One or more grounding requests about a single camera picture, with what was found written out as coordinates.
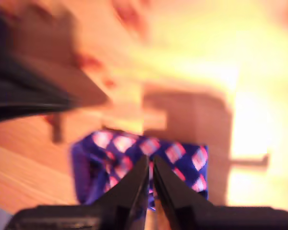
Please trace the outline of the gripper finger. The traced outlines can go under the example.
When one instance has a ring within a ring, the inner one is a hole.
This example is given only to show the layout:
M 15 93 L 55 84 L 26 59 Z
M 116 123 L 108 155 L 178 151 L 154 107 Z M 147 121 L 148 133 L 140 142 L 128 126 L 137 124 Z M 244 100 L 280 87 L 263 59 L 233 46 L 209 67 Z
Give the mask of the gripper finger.
M 147 207 L 149 158 L 142 156 L 118 184 L 94 202 L 96 207 Z
M 71 109 L 71 97 L 9 57 L 0 58 L 0 122 Z
M 154 157 L 153 179 L 160 200 L 172 207 L 213 207 L 200 193 L 189 188 L 160 157 Z

